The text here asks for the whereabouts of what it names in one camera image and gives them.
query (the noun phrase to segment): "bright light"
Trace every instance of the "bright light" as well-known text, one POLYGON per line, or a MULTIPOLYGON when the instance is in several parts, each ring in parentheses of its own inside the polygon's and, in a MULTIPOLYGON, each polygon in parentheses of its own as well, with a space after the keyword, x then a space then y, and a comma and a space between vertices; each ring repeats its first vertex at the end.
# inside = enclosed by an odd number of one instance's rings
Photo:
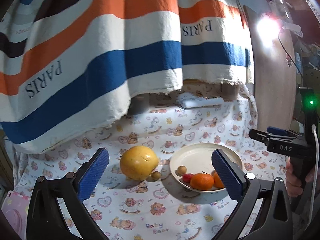
POLYGON ((257 30, 265 46, 271 46, 272 40, 278 37, 280 26, 268 16, 263 17, 257 24, 257 30))

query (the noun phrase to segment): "tangerine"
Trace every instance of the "tangerine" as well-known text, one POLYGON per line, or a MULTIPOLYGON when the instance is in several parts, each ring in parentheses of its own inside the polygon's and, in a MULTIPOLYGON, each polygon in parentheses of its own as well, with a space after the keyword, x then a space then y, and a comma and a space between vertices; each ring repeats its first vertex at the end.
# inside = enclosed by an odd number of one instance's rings
POLYGON ((190 186, 198 190, 210 190, 214 184, 214 178, 207 173, 197 173, 190 181, 190 186))
POLYGON ((213 179, 214 179, 214 186, 217 187, 217 188, 225 188, 225 186, 223 185, 219 175, 217 172, 214 173, 213 175, 213 179))

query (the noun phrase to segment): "white cable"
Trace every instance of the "white cable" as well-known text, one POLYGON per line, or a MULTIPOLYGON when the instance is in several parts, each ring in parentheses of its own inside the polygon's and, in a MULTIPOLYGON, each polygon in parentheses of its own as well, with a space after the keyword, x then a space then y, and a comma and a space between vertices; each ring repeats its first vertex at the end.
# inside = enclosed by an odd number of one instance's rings
POLYGON ((315 141, 316 141, 316 165, 315 165, 315 174, 313 176, 313 186, 312 186, 312 194, 311 194, 309 221, 308 221, 307 227, 310 225, 311 220, 312 220, 313 203, 315 201, 316 181, 317 181, 318 163, 319 163, 319 141, 318 141, 318 135, 316 132, 316 126, 313 124, 311 129, 312 129, 313 135, 315 136, 315 141))

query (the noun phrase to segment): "teddy bear print tablecloth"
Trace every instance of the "teddy bear print tablecloth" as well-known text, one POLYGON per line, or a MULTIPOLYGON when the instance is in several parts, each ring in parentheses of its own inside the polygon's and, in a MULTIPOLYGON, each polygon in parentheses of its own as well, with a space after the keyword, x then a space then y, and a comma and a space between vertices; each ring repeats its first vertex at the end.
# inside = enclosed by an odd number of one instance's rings
MULTIPOLYGON (((186 91, 208 96, 208 85, 188 86, 186 91)), ((212 239, 236 206, 226 191, 199 194, 187 190, 170 174, 169 160, 178 149, 193 143, 217 143, 234 150, 245 172, 260 179, 284 178, 285 156, 269 153, 249 139, 257 123, 254 98, 242 88, 237 100, 214 107, 182 109, 175 94, 154 95, 153 105, 140 115, 125 116, 111 128, 88 131, 83 136, 42 155, 29 155, 15 191, 30 196, 36 178, 62 178, 76 172, 100 147, 109 151, 110 163, 91 197, 84 201, 88 212, 112 240, 212 239), (124 151, 145 145, 158 155, 161 180, 136 182, 119 167, 124 151)), ((242 232, 247 234, 259 211, 257 202, 242 232)), ((63 215, 75 235, 72 218, 59 199, 63 215)))

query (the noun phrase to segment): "orange stripe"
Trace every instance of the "orange stripe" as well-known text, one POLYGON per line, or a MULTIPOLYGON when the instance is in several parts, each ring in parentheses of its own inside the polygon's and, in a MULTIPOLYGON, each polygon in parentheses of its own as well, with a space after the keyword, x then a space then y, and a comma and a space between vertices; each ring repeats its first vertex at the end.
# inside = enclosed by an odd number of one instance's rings
POLYGON ((121 19, 133 19, 156 11, 179 14, 177 0, 93 0, 90 7, 69 27, 27 51, 23 57, 20 73, 16 75, 0 73, 0 93, 9 96, 18 94, 20 85, 79 40, 95 18, 113 14, 121 19))
POLYGON ((240 17, 238 8, 216 0, 201 0, 190 8, 179 7, 179 14, 182 24, 195 23, 204 17, 240 17))

